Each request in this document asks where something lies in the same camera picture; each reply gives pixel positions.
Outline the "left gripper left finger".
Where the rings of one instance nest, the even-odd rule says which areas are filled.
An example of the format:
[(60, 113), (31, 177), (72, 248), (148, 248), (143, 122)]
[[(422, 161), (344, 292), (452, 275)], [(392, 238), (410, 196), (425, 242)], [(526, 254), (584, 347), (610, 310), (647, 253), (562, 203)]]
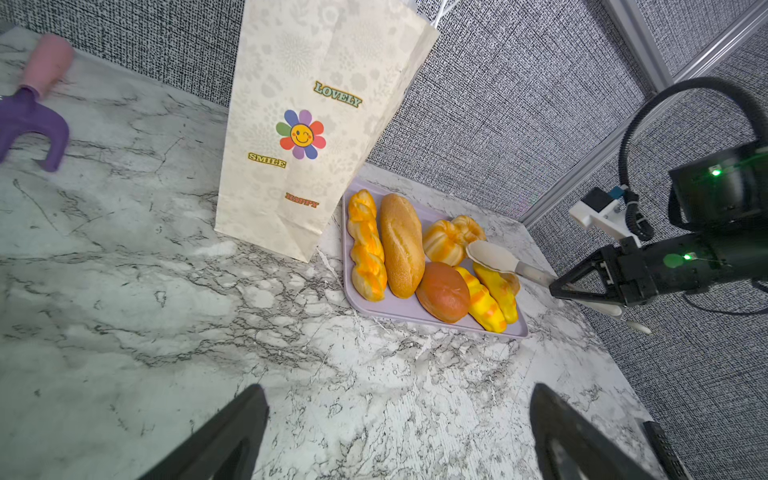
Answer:
[(264, 390), (253, 384), (142, 477), (250, 479), (268, 416)]

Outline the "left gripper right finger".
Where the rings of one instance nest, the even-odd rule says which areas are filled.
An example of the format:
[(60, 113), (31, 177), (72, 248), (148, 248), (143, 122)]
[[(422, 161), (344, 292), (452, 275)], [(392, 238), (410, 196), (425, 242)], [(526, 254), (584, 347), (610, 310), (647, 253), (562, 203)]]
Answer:
[(533, 388), (529, 416), (544, 479), (652, 477), (543, 383)]

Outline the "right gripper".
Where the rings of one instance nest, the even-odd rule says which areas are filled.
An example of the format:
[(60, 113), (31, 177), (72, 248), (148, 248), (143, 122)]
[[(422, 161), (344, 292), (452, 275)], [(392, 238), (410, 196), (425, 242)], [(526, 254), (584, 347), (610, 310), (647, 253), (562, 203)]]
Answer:
[(669, 239), (638, 247), (633, 240), (597, 249), (554, 280), (555, 298), (619, 307), (649, 303), (678, 292), (674, 268), (664, 257), (678, 253), (678, 241)]

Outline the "metal tongs white tips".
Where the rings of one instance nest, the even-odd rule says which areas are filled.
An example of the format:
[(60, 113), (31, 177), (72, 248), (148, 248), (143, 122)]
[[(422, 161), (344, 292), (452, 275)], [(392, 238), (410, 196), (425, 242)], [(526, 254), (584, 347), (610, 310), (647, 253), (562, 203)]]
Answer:
[[(478, 240), (470, 243), (466, 247), (466, 252), (467, 256), (473, 260), (473, 262), (478, 263), (489, 270), (498, 272), (505, 279), (508, 279), (507, 277), (514, 273), (547, 288), (557, 280), (556, 276), (520, 261), (506, 248), (492, 244), (488, 241)], [(574, 301), (602, 314), (622, 320), (624, 313), (622, 306), (585, 300)], [(652, 333), (648, 327), (640, 323), (626, 321), (626, 324), (646, 335)]]

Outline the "yellow oval fake bread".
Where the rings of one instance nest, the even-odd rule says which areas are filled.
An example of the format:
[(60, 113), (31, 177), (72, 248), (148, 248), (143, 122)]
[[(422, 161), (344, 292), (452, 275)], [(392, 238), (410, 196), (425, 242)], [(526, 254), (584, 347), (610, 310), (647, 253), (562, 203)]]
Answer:
[(455, 270), (461, 275), (470, 292), (469, 314), (486, 331), (503, 333), (507, 328), (505, 317), (487, 287), (465, 268), (456, 266)]

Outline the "round brown fake bun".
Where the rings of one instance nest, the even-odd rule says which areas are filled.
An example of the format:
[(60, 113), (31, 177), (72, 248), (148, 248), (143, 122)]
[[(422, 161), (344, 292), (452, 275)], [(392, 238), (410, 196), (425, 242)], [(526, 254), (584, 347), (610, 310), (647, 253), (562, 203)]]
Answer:
[(456, 323), (469, 313), (467, 284), (453, 267), (442, 262), (426, 264), (416, 296), (430, 315), (444, 323)]

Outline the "yellow ring fake bread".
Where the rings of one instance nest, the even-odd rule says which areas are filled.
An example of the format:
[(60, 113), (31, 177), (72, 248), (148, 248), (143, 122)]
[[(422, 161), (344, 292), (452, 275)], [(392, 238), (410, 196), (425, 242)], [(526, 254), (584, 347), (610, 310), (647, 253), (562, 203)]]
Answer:
[(423, 247), (431, 262), (458, 266), (466, 257), (466, 242), (462, 232), (452, 222), (434, 222), (423, 236)]

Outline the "golden baguette fake bread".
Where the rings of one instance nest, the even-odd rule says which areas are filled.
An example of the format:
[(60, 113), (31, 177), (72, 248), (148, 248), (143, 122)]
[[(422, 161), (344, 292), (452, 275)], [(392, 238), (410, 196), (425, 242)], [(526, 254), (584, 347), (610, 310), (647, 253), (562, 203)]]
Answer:
[(426, 265), (421, 221), (413, 205), (397, 194), (382, 198), (379, 216), (389, 288), (398, 298), (410, 298)]

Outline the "orange twisted fake bread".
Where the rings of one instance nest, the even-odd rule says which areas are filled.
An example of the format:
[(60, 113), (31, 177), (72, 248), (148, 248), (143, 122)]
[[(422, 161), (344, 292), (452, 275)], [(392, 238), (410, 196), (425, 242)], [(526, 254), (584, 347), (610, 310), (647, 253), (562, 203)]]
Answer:
[(347, 231), (354, 244), (350, 258), (354, 262), (351, 281), (356, 291), (371, 302), (386, 296), (385, 255), (377, 226), (377, 209), (367, 189), (355, 193), (348, 204)]

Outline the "white paper gift bag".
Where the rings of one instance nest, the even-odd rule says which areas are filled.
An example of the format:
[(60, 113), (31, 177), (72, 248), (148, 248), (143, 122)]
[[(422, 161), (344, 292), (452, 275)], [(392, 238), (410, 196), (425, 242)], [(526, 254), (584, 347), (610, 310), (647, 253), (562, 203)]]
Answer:
[(309, 260), (438, 30), (409, 1), (249, 1), (215, 228)]

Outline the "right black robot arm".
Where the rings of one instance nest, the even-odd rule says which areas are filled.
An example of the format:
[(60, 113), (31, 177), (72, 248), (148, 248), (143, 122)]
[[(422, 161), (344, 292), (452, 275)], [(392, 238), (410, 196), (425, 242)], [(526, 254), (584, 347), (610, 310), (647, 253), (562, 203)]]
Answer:
[[(754, 139), (688, 162), (669, 172), (669, 223), (683, 235), (656, 242), (629, 181), (629, 143), (643, 120), (670, 97), (706, 89), (733, 101)], [(619, 183), (595, 187), (572, 207), (585, 227), (599, 224), (615, 240), (564, 275), (547, 281), (556, 298), (631, 307), (654, 298), (704, 293), (716, 284), (748, 280), (767, 285), (767, 116), (746, 90), (714, 77), (676, 83), (633, 118), (618, 155)]]

